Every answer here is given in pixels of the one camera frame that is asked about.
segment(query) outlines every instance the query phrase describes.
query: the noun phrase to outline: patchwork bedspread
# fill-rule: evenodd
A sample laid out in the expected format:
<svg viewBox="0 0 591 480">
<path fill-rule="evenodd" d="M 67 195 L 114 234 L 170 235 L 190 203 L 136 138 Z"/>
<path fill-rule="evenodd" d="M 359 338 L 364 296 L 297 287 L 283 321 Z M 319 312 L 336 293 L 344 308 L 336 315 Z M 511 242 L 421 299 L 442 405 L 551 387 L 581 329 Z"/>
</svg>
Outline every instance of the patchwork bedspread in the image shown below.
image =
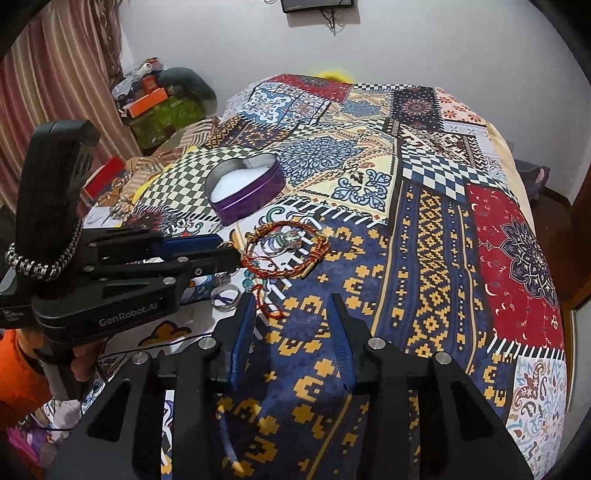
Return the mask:
<svg viewBox="0 0 591 480">
<path fill-rule="evenodd" d="M 566 404 L 560 310 L 491 128 L 441 89 L 279 75 L 231 99 L 205 144 L 145 190 L 129 225 L 171 235 L 217 232 L 243 246 L 256 225 L 297 219 L 330 236 L 332 250 L 306 279 L 263 282 L 285 318 L 258 319 L 248 387 L 219 399 L 226 478 L 355 477 L 368 398 L 348 395 L 339 378 L 324 308 L 333 292 L 374 335 L 406 353 L 452 354 L 535 477 L 549 470 Z M 206 200 L 205 177 L 218 162 L 260 151 L 277 155 L 287 185 L 271 204 L 223 228 Z M 277 264 L 301 262 L 309 243 Z M 232 282 L 250 290 L 260 281 L 243 270 Z M 210 279 L 195 279 L 186 303 L 209 288 Z M 223 316 L 209 302 L 191 304 L 110 338 L 99 363 L 110 376 L 137 350 L 181 351 Z M 102 388 L 97 375 L 84 409 Z M 410 401 L 416 478 L 418 403 Z M 173 410 L 170 394 L 165 479 L 174 462 Z"/>
</svg>

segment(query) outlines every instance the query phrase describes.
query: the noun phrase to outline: striped curtain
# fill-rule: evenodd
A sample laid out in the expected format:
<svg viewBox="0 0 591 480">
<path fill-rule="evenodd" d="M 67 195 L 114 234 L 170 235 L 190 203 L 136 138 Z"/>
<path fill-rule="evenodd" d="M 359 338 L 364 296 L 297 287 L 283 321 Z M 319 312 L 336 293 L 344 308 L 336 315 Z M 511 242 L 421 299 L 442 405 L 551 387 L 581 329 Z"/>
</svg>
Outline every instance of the striped curtain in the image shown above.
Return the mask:
<svg viewBox="0 0 591 480">
<path fill-rule="evenodd" d="M 112 59 L 105 60 L 104 32 L 97 31 L 104 22 L 97 21 L 101 1 L 52 0 L 0 63 L 0 203 L 13 211 L 29 139 L 39 124 L 92 121 L 100 131 L 94 170 L 115 155 L 140 155 L 111 96 Z"/>
</svg>

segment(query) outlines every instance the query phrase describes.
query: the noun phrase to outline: orange sleeve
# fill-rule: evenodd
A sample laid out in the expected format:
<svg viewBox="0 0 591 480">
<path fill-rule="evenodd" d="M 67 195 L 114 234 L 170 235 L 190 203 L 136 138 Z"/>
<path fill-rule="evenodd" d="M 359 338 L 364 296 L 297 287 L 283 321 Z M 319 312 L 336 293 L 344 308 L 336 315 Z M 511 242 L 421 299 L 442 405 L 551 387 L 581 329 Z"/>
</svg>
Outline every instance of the orange sleeve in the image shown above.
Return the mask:
<svg viewBox="0 0 591 480">
<path fill-rule="evenodd" d="M 0 430 L 15 425 L 50 398 L 45 377 L 23 358 L 16 332 L 7 330 L 0 340 Z"/>
</svg>

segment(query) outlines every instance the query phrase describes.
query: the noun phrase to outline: orange box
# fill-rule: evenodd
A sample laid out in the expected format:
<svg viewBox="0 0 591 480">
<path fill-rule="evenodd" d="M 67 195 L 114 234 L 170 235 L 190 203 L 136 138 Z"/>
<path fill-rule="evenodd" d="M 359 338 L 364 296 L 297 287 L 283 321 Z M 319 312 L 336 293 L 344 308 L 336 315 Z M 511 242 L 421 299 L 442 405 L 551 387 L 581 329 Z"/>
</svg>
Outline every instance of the orange box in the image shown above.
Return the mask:
<svg viewBox="0 0 591 480">
<path fill-rule="evenodd" d="M 166 90 L 163 88 L 159 88 L 153 92 L 150 92 L 148 95 L 143 96 L 141 99 L 136 100 L 134 103 L 129 105 L 129 114 L 135 118 L 138 115 L 144 113 L 149 108 L 152 108 L 154 105 L 157 105 L 160 102 L 164 102 L 168 98 L 166 95 Z"/>
</svg>

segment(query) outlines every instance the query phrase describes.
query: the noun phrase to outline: white salt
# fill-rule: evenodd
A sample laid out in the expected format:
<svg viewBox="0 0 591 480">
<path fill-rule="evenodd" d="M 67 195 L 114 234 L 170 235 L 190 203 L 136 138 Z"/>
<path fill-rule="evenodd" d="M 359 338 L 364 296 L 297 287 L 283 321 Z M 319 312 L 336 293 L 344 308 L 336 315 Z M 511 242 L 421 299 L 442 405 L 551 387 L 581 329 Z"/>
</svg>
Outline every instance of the white salt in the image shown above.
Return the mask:
<svg viewBox="0 0 591 480">
<path fill-rule="evenodd" d="M 269 170 L 269 167 L 242 168 L 226 173 L 213 188 L 211 201 L 217 203 L 230 195 L 234 195 L 258 177 L 264 175 L 267 170 Z"/>
</svg>

